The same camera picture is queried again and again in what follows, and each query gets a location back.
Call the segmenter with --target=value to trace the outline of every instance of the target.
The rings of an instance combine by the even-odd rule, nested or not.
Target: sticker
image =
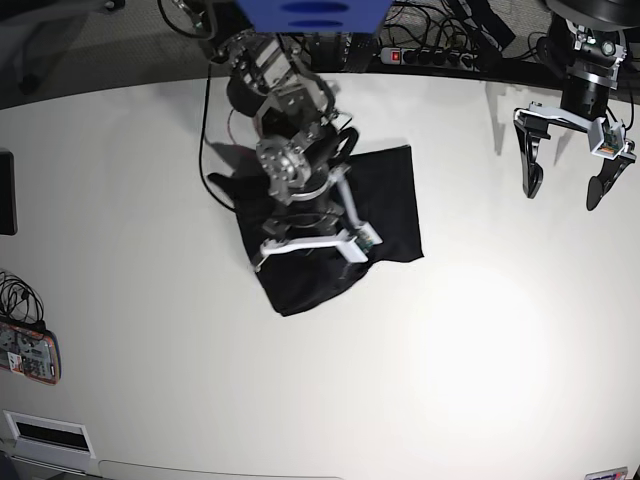
[[[9,368],[11,371],[19,375],[24,375],[22,370],[22,357],[11,352],[7,352],[7,355],[9,355]]]
[[[607,470],[606,472],[590,473],[584,480],[625,480],[629,469],[627,467]]]

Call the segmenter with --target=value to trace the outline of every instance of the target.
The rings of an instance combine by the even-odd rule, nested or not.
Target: electrical cord
[[[398,10],[398,11],[395,13],[395,15],[394,15],[393,17],[391,17],[391,18],[387,18],[387,19],[385,20],[385,23],[388,23],[388,22],[390,22],[390,21],[392,21],[392,20],[395,20],[395,19],[396,19],[396,18],[398,18],[400,15],[402,15],[402,13],[403,13],[403,12],[404,12],[404,6],[400,7],[400,10]]]
[[[609,113],[609,116],[611,117],[611,119],[612,119],[614,122],[616,122],[616,123],[617,123],[617,122],[618,122],[618,119],[617,119],[617,118],[616,118],[616,116],[613,114],[613,111],[611,111],[611,107],[607,107],[607,112]]]
[[[397,24],[389,24],[389,25],[385,25],[384,28],[387,29],[387,31],[389,32],[389,39],[391,40],[391,43],[393,44],[393,46],[396,46],[395,40],[393,39],[393,37],[391,36],[391,29],[392,28],[399,28],[400,30],[403,30],[407,35],[409,35],[409,37],[411,37],[411,39],[416,42],[417,44],[421,45],[423,43],[423,40],[419,39],[418,37],[416,37],[411,30],[409,30],[407,27],[405,27],[404,25],[397,25]]]
[[[393,2],[393,6],[394,7],[408,7],[408,8],[416,8],[418,10],[422,10],[423,12],[425,10],[433,10],[434,12],[439,13],[440,15],[442,15],[443,17],[447,17],[448,15],[440,8],[438,7],[434,7],[432,5],[423,5],[423,4],[418,4],[418,3],[412,3],[412,2],[401,2],[401,1],[397,1],[397,2]]]
[[[297,36],[295,35],[287,35],[291,40],[293,40],[294,42],[296,42],[298,45],[300,45],[300,48],[302,49],[303,52],[305,52],[307,55],[311,56],[311,52],[309,51],[309,48],[307,47],[307,42],[306,39],[304,40],[304,42],[302,40],[300,40]]]
[[[211,25],[211,32],[208,35],[198,35],[197,33],[186,32],[181,28],[179,28],[178,26],[176,26],[175,23],[169,20],[169,17],[167,16],[167,12],[164,9],[164,5],[162,4],[162,0],[157,0],[158,11],[160,12],[160,16],[162,17],[162,20],[164,20],[164,23],[166,23],[167,26],[177,34],[182,35],[183,37],[186,37],[186,38],[191,38],[192,40],[211,40],[213,39],[213,37],[216,36],[215,28],[213,28],[215,13],[213,11],[212,2],[211,0],[204,0],[204,3],[207,7],[207,13],[209,15],[209,24]]]
[[[224,208],[225,210],[230,211],[231,213],[237,213],[237,210],[235,208],[233,208],[232,206],[229,206],[226,202],[224,202],[220,197],[218,197],[218,195],[216,195],[216,193],[211,189],[211,187],[209,186],[209,183],[207,182],[207,179],[205,178],[204,175],[204,165],[203,165],[203,153],[204,153],[204,137],[205,137],[205,133],[207,130],[207,116],[209,115],[209,97],[210,97],[210,90],[211,90],[211,68],[212,68],[212,64],[211,62],[209,62],[208,66],[207,66],[207,83],[206,83],[206,87],[205,87],[205,92],[204,92],[204,108],[203,108],[203,112],[202,112],[202,129],[200,130],[200,148],[198,151],[198,166],[200,169],[200,180],[202,181],[202,185],[204,185],[204,188],[207,190],[207,192],[209,192],[209,195],[211,195],[211,198],[213,198],[216,202],[218,202],[218,204]]]
[[[233,114],[235,113],[235,111],[236,109],[232,108],[229,112],[229,116],[227,117],[227,135],[229,136],[229,140],[231,140],[231,142],[235,146],[238,146],[238,142],[236,141],[235,137],[233,136],[233,132],[231,131],[231,119],[233,118]]]
[[[629,98],[631,100],[631,120],[627,126],[627,132],[633,128],[633,122],[636,119],[636,105],[633,101],[633,88],[631,88],[631,82],[627,82],[627,88],[629,89]]]
[[[505,60],[528,60],[529,58],[534,58],[536,61],[539,61],[536,57],[536,55],[538,55],[538,44],[536,42],[536,45],[532,45],[531,44],[531,37],[533,37],[534,35],[542,35],[542,36],[546,36],[546,32],[531,32],[528,36],[527,36],[527,45],[529,46],[529,50],[527,50],[524,53],[521,53],[520,55],[517,55],[515,57],[505,57]]]
[[[0,316],[8,324],[24,325],[25,328],[35,330],[40,335],[46,330],[44,304],[40,296],[20,277],[2,269],[0,269]]]

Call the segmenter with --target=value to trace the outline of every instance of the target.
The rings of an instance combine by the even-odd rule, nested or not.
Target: black cloth
[[[369,261],[349,264],[335,248],[273,255],[257,273],[274,310],[283,316],[306,312],[351,288],[380,261],[412,262],[423,257],[413,182],[411,147],[352,156],[347,179],[364,221],[383,243],[368,253]],[[209,179],[235,202],[244,247],[253,258],[267,238],[247,218],[266,218],[273,209],[266,176],[233,179],[217,174]]]

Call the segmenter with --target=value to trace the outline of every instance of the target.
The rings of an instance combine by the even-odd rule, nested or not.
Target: black wire
[[[440,5],[442,5],[442,8],[449,12],[450,15],[454,15],[453,10],[451,10],[451,7],[445,0],[440,0]]]
[[[617,123],[617,122],[618,122],[618,119],[617,119],[617,118],[616,118],[616,116],[613,114],[613,112],[611,111],[611,108],[610,108],[610,107],[607,107],[607,112],[609,112],[609,115],[611,116],[611,119],[612,119],[614,122],[616,122],[616,123]]]
[[[444,4],[443,4],[443,7],[445,7],[445,10],[447,10],[447,13],[445,13],[441,9],[433,7],[431,5],[420,5],[420,7],[426,8],[426,9],[429,9],[429,10],[434,10],[434,11],[438,12],[440,15],[442,15],[444,17],[443,20],[442,20],[442,24],[443,25],[444,25],[445,22],[449,22],[449,24],[453,27],[454,26],[453,25],[453,21],[455,20],[456,22],[458,22],[460,24],[460,27],[462,28],[462,30],[464,30],[465,36],[467,37],[467,39],[465,40],[465,45],[466,45],[467,40],[468,40],[466,28],[469,28],[469,29],[474,30],[474,31],[478,31],[479,30],[483,35],[485,35],[485,36],[488,35],[489,37],[491,37],[495,41],[495,38],[491,34],[489,34],[488,32],[485,32],[482,28],[478,28],[478,27],[474,27],[472,25],[469,25],[468,23],[466,23],[464,21],[466,19],[461,19],[461,18],[457,17],[455,14],[453,14],[453,12],[450,12],[447,9],[447,7],[445,7]]]
[[[167,16],[167,12],[164,10],[164,5],[162,5],[162,0],[157,0],[157,3],[158,3],[158,11],[160,12],[160,16],[162,17],[162,20],[164,20],[164,23],[166,23],[167,26],[177,34],[182,35],[183,37],[191,38],[193,40],[211,40],[213,37],[216,36],[216,33],[214,32],[214,29],[213,29],[214,17],[213,17],[213,6],[211,5],[211,0],[205,0],[205,4],[207,5],[207,8],[209,10],[208,12],[209,22],[212,27],[211,33],[209,33],[209,35],[198,35],[197,33],[186,32],[181,28],[177,27],[171,20],[169,20],[169,17]]]
[[[402,12],[404,12],[404,7],[400,7],[400,10],[398,10],[393,17],[387,18],[385,20],[385,23],[389,23],[391,20],[398,18],[400,15],[402,15]]]
[[[538,54],[538,45],[537,43],[536,45],[531,44],[531,37],[536,34],[544,36],[546,35],[546,32],[531,32],[527,36],[527,46],[529,47],[529,50],[515,57],[505,57],[505,60],[527,60],[529,58],[535,57]]]
[[[633,102],[633,89],[631,88],[631,82],[627,82],[627,87],[629,88],[629,98],[631,100],[631,121],[629,122],[629,126],[627,127],[628,132],[633,127],[633,122],[636,119],[636,105]]]
[[[296,42],[298,45],[300,45],[300,48],[302,48],[302,51],[305,52],[308,55],[311,55],[311,52],[309,51],[309,48],[306,45],[306,39],[304,41],[304,43],[295,35],[288,35],[289,38],[291,38],[294,42]]]
[[[411,3],[411,2],[393,2],[393,6],[394,7],[416,8],[418,10],[422,10],[423,12],[425,10],[433,10],[435,12],[438,12],[443,17],[447,17],[448,16],[444,11],[442,11],[442,9],[440,9],[438,7],[433,7],[431,5],[416,4],[416,3]]]
[[[6,322],[22,323],[44,331],[44,306],[27,283],[7,270],[0,270],[0,316]]]
[[[411,37],[411,39],[416,42],[417,44],[422,44],[422,40],[420,40],[418,37],[416,37],[411,30],[409,30],[407,27],[405,27],[404,25],[397,25],[397,24],[389,24],[389,25],[385,25],[384,28],[386,28],[389,31],[389,38],[392,42],[393,38],[391,37],[391,29],[392,28],[399,28],[401,30],[404,30],[406,32],[407,35],[409,35],[409,37]]]
[[[445,29],[445,28],[451,27],[451,32],[452,32],[451,33],[451,38],[452,38],[452,43],[454,43],[454,44],[455,44],[455,41],[456,41],[456,38],[457,38],[458,35],[463,36],[464,37],[464,45],[463,45],[462,49],[464,51],[468,51],[467,45],[469,44],[469,34],[464,30],[463,27],[460,27],[458,25],[454,25],[452,20],[455,20],[455,18],[449,17],[449,18],[445,19],[445,21],[442,22],[442,27],[440,27],[440,28]]]
[[[226,202],[222,201],[222,199],[215,194],[215,192],[209,186],[209,183],[207,182],[207,179],[205,178],[205,175],[204,175],[204,165],[203,165],[202,157],[203,157],[203,151],[204,151],[204,137],[207,129],[207,116],[209,115],[209,96],[210,96],[209,90],[211,89],[211,68],[212,68],[212,64],[211,62],[209,62],[209,65],[207,66],[207,84],[204,92],[202,129],[200,130],[200,149],[198,151],[198,166],[200,169],[200,180],[202,181],[202,185],[204,185],[204,188],[207,190],[207,192],[209,192],[209,195],[211,195],[211,197],[216,202],[218,202],[221,207],[225,208],[226,210],[229,210],[232,213],[237,213],[235,208],[227,205]]]

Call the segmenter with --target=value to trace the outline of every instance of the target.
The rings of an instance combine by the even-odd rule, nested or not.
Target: black cable
[[[391,18],[387,18],[387,19],[385,20],[385,23],[389,23],[391,20],[395,20],[395,19],[396,19],[396,18],[398,18],[400,15],[402,15],[402,12],[404,12],[404,7],[400,7],[400,10],[398,10],[398,11],[396,12],[396,14],[395,14],[393,17],[391,17]]]
[[[340,144],[342,144],[343,142],[345,142],[345,144],[340,150],[340,153],[335,158],[337,160],[337,163],[346,163],[347,160],[349,160],[349,157],[351,156],[356,143],[358,143],[360,133],[358,133],[358,130],[356,130],[355,128],[349,127],[341,130],[338,138],[340,140]]]
[[[401,30],[404,30],[404,31],[405,31],[405,33],[406,33],[407,35],[409,35],[409,37],[411,37],[411,39],[412,39],[414,42],[416,42],[416,43],[417,43],[417,44],[419,44],[419,45],[420,45],[420,44],[422,44],[422,40],[420,40],[418,37],[416,37],[416,36],[411,32],[411,30],[409,30],[409,29],[408,29],[407,27],[405,27],[404,25],[397,25],[397,24],[393,23],[393,24],[385,25],[385,26],[384,26],[384,28],[386,28],[386,29],[389,31],[389,39],[391,40],[391,42],[392,42],[392,43],[394,43],[394,46],[395,46],[395,42],[394,42],[393,38],[391,37],[391,29],[392,29],[392,28],[399,28],[399,29],[401,29]]]
[[[617,118],[616,118],[616,116],[613,114],[613,112],[611,111],[611,108],[610,108],[610,107],[607,107],[607,112],[608,112],[608,113],[609,113],[609,115],[611,116],[611,119],[612,119],[614,122],[616,122],[616,123],[617,123],[617,122],[618,122],[618,119],[617,119]]]
[[[449,6],[449,4],[446,2],[446,0],[440,0],[440,5],[442,5],[442,8],[444,8],[447,12],[449,12],[450,15],[454,15],[453,10]]]
[[[455,41],[456,41],[456,38],[458,37],[458,35],[463,36],[464,37],[464,45],[462,46],[462,49],[465,52],[467,52],[468,51],[467,45],[469,44],[469,34],[464,30],[463,27],[460,27],[458,25],[454,25],[452,20],[455,20],[455,18],[453,18],[453,17],[446,18],[442,22],[442,26],[440,28],[445,29],[445,28],[451,27],[451,32],[452,32],[451,33],[451,39],[452,39],[452,42],[450,42],[450,43],[454,44],[454,45],[451,45],[452,47],[457,47],[457,45],[455,45]]]
[[[203,165],[203,151],[204,151],[204,137],[205,137],[205,132],[207,129],[207,116],[209,115],[209,90],[211,89],[211,68],[212,68],[212,64],[211,62],[209,62],[209,65],[207,66],[207,84],[205,87],[205,92],[204,92],[204,108],[203,108],[203,112],[202,112],[202,129],[200,130],[200,148],[198,151],[198,164],[199,164],[199,169],[200,169],[200,180],[202,181],[202,185],[204,185],[204,188],[207,190],[207,192],[209,192],[209,195],[211,195],[211,197],[220,204],[221,207],[225,208],[226,210],[229,210],[232,213],[237,213],[236,209],[227,205],[226,202],[222,201],[222,199],[220,197],[218,197],[215,192],[211,189],[211,187],[209,186],[209,183],[207,182],[207,179],[205,178],[204,175],[204,165]]]
[[[42,299],[24,280],[7,270],[0,270],[0,317],[11,325],[24,325],[41,333],[46,330]]]
[[[633,102],[633,89],[631,88],[631,82],[627,82],[627,87],[629,88],[629,98],[631,99],[631,121],[629,122],[629,126],[627,127],[628,132],[633,127],[633,122],[636,119],[636,105]]]
[[[303,52],[305,52],[307,55],[311,55],[311,52],[309,51],[309,48],[307,47],[307,41],[305,39],[304,43],[295,35],[288,35],[288,37],[293,40],[294,42],[296,42],[298,45],[300,45],[300,48],[302,49]]]
[[[191,33],[191,32],[186,32],[182,30],[181,28],[177,27],[171,20],[169,20],[169,17],[167,16],[167,12],[164,9],[164,5],[162,5],[162,0],[157,0],[157,4],[158,4],[158,11],[160,12],[160,16],[162,17],[162,20],[164,20],[164,23],[166,23],[167,26],[177,34],[182,35],[183,37],[191,38],[193,40],[211,40],[213,39],[213,37],[216,36],[216,33],[214,31],[215,29],[213,28],[213,20],[215,17],[214,17],[213,5],[211,4],[211,0],[205,0],[205,5],[207,6],[208,15],[209,15],[209,23],[211,25],[211,32],[209,33],[209,35],[198,35],[197,33]]]
[[[545,36],[546,32],[531,32],[527,36],[527,46],[529,47],[529,50],[527,50],[524,53],[521,53],[520,55],[516,55],[515,57],[505,57],[505,60],[527,60],[529,58],[535,57],[538,54],[538,44],[536,42],[536,45],[532,45],[531,37],[533,37],[533,35],[536,35],[536,34]]]
[[[423,4],[417,4],[417,3],[411,3],[411,2],[393,2],[393,6],[394,7],[416,8],[418,10],[422,10],[423,12],[424,12],[424,10],[433,10],[435,12],[438,12],[443,17],[447,17],[448,16],[444,11],[442,11],[442,9],[440,9],[438,7],[433,7],[431,5],[423,5]]]

